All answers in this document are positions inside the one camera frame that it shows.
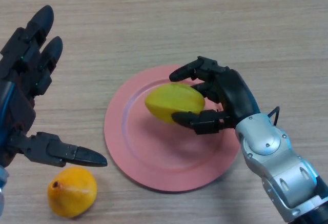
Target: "starfruit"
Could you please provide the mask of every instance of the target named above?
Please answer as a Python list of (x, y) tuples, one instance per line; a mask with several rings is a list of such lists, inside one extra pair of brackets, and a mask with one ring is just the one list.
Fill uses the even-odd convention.
[(199, 114), (205, 106), (204, 97), (187, 84), (171, 83), (154, 89), (145, 99), (145, 105), (152, 115), (169, 124), (175, 112)]

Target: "wood grain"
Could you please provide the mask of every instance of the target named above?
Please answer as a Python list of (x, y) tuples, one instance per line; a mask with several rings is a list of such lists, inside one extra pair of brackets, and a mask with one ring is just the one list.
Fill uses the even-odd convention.
[(148, 67), (198, 55), (237, 69), (261, 109), (281, 106), (279, 125), (295, 150), (328, 179), (328, 0), (0, 0), (0, 45), (50, 4), (64, 51), (31, 130), (59, 134), (109, 160), (93, 169), (99, 195), (78, 220), (51, 213), (46, 187), (61, 169), (18, 156), (8, 167), (6, 224), (283, 223), (241, 155), (231, 172), (188, 194), (137, 187), (110, 161), (103, 138), (107, 105), (128, 78)]

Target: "plate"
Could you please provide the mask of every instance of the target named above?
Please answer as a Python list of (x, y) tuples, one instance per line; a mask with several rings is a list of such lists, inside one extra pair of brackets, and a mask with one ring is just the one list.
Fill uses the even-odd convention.
[[(105, 141), (113, 161), (133, 182), (157, 191), (185, 192), (211, 183), (229, 169), (240, 149), (234, 129), (196, 135), (166, 124), (145, 107), (147, 95), (170, 83), (168, 76), (179, 67), (160, 66), (137, 74), (119, 88), (105, 116)], [(206, 99), (205, 109), (222, 106)]]

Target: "robotic arm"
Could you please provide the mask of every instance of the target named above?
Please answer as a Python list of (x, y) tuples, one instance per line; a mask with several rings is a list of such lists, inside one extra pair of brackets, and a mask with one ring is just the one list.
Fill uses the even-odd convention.
[(204, 81), (192, 87), (221, 103), (223, 111), (204, 110), (199, 115), (177, 112), (172, 114), (173, 120), (196, 134), (235, 129), (247, 166), (261, 178), (283, 220), (290, 224), (327, 224), (328, 187), (310, 162), (294, 152), (288, 134), (276, 126), (279, 107), (262, 113), (240, 74), (212, 59), (199, 56), (170, 75), (172, 82), (186, 78)]
[(50, 75), (62, 54), (60, 37), (40, 52), (54, 20), (50, 6), (41, 8), (27, 23), (17, 28), (0, 51), (0, 216), (4, 208), (3, 189), (9, 176), (6, 167), (16, 154), (30, 161), (56, 167), (66, 163), (105, 167), (107, 160), (88, 148), (63, 143), (55, 134), (38, 132), (27, 137), (35, 120), (34, 99), (50, 86)]

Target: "wire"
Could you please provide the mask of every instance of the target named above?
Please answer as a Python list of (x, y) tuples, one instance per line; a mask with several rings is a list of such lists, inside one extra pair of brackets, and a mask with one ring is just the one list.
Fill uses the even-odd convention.
[(275, 116), (275, 120), (273, 122), (273, 125), (276, 126), (277, 125), (277, 122), (278, 122), (278, 117), (279, 117), (279, 111), (280, 111), (280, 107), (277, 106), (276, 108), (273, 109), (273, 111), (271, 111), (269, 114), (268, 114), (268, 117), (271, 118), (274, 114), (276, 114)]

